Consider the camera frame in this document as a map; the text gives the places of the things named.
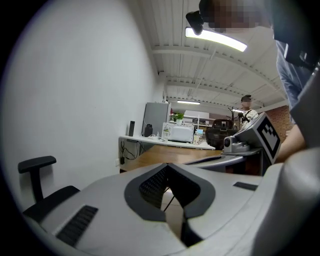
black speaker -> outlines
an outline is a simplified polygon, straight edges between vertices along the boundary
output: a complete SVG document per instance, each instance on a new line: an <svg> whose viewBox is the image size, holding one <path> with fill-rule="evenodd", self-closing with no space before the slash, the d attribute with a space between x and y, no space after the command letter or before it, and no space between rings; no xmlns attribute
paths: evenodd
<svg viewBox="0 0 320 256"><path fill-rule="evenodd" d="M130 121L130 127L129 127L129 136L133 136L134 135L134 129L135 129L135 121Z"/></svg>

blue shirt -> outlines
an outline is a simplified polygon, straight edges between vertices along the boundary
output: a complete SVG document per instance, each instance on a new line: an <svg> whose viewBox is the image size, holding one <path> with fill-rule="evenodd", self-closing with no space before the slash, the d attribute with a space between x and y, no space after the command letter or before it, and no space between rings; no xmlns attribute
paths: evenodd
<svg viewBox="0 0 320 256"><path fill-rule="evenodd" d="M284 91L287 95L290 110L297 104L298 96L305 87L312 72L304 67L295 66L285 60L286 44L275 41L278 48L276 68L278 70Z"/></svg>

ceiling light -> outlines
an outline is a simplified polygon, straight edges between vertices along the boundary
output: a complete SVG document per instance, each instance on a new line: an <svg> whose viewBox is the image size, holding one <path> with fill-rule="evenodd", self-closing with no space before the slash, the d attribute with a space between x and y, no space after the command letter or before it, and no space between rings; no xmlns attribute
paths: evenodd
<svg viewBox="0 0 320 256"><path fill-rule="evenodd" d="M204 40L210 40L216 43L220 43L220 44L235 48L240 52L243 52L247 48L247 45L242 42L239 42L226 35L219 34L213 31L208 31L208 30L203 30L200 35L196 35L191 27L186 27L185 36L187 38L199 38Z"/></svg>
<svg viewBox="0 0 320 256"><path fill-rule="evenodd" d="M185 104L195 104L195 105L200 105L200 102L195 102L195 101L183 101L183 100L178 100L178 103L185 103Z"/></svg>
<svg viewBox="0 0 320 256"><path fill-rule="evenodd" d="M239 112L239 113L243 113L243 110L239 110L239 109L232 109L234 112Z"/></svg>

person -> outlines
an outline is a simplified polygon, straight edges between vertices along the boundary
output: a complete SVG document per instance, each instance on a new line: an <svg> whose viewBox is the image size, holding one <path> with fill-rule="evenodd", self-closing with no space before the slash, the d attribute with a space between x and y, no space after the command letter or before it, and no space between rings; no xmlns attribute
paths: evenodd
<svg viewBox="0 0 320 256"><path fill-rule="evenodd" d="M214 24L211 27L226 29L226 32L230 34L258 26L270 28L271 23L267 11L270 8L270 2L270 0L209 0L206 7L208 22ZM298 102L298 96L312 72L285 60L285 43L276 41L276 46L276 67L291 110ZM294 125L280 147L277 163L284 162L288 157L306 147L299 127L292 117L290 119Z"/></svg>
<svg viewBox="0 0 320 256"><path fill-rule="evenodd" d="M251 109L251 95L245 95L241 98L243 113L240 113L239 118L241 118L241 129L245 129L249 126L250 121L258 117L257 111Z"/></svg>

black chair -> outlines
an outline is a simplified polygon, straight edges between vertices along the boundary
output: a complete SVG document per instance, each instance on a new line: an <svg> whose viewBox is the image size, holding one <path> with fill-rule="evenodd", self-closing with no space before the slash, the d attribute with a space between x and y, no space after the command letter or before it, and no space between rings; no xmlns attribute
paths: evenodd
<svg viewBox="0 0 320 256"><path fill-rule="evenodd" d="M29 159L18 164L20 174L30 173L32 192L35 199L35 204L26 209L23 214L38 223L56 206L80 191L74 186L66 186L44 198L41 189L40 168L56 162L57 160L53 156L43 156Z"/></svg>
<svg viewBox="0 0 320 256"><path fill-rule="evenodd" d="M232 136L238 131L232 129L232 121L228 119L216 119L212 127L205 131L205 139L208 145L215 147L216 150L224 149L225 137Z"/></svg>

